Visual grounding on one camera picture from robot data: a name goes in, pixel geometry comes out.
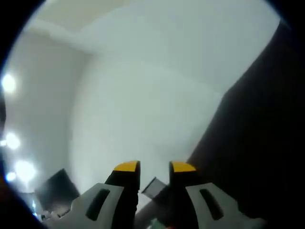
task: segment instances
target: gray object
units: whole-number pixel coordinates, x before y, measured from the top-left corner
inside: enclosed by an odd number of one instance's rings
[[[109,193],[102,204],[97,219],[91,220],[86,214],[94,198],[101,190]],[[96,184],[72,202],[71,211],[62,218],[49,219],[45,225],[51,229],[110,229],[117,203],[123,187],[106,184]]]

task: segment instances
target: dark wall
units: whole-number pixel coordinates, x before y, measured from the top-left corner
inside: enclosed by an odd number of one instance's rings
[[[302,177],[305,111],[304,50],[280,24],[272,40],[224,95],[189,158],[204,183],[213,182],[239,201],[242,212],[270,227],[297,214]],[[155,203],[137,215],[136,228],[163,217]]]

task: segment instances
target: white wall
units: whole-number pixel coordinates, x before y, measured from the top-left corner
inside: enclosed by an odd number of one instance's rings
[[[70,157],[80,191],[134,159],[141,188],[154,176],[167,183],[169,161],[189,157],[278,22],[261,1],[144,0],[85,27],[102,55],[75,99]]]
[[[17,160],[34,164],[37,175],[21,191],[33,191],[68,162],[69,120],[75,87],[89,55],[42,35],[23,33],[6,66],[16,79],[16,92],[6,94],[5,131],[13,131],[21,145],[7,149],[8,166]]]
[[[220,98],[169,68],[96,58],[72,124],[71,164],[80,192],[135,159],[142,164],[141,188],[154,176],[167,183],[169,161],[188,158]]]

